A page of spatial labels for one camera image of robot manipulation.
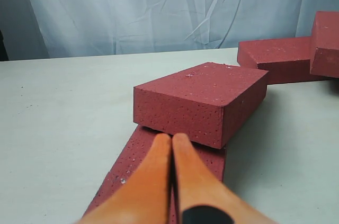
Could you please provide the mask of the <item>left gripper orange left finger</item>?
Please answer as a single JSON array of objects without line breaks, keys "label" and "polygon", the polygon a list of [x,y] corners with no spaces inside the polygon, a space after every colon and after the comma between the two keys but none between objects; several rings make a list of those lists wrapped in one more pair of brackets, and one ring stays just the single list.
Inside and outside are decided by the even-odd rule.
[{"label": "left gripper orange left finger", "polygon": [[167,223],[170,174],[171,137],[159,133],[126,183],[78,223]]}]

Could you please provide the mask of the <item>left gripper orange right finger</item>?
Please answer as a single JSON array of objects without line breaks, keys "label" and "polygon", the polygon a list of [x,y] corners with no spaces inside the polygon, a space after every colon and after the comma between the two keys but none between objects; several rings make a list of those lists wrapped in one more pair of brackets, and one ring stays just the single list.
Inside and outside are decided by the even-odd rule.
[{"label": "left gripper orange right finger", "polygon": [[172,147],[179,223],[275,223],[218,180],[186,134],[175,134]]}]

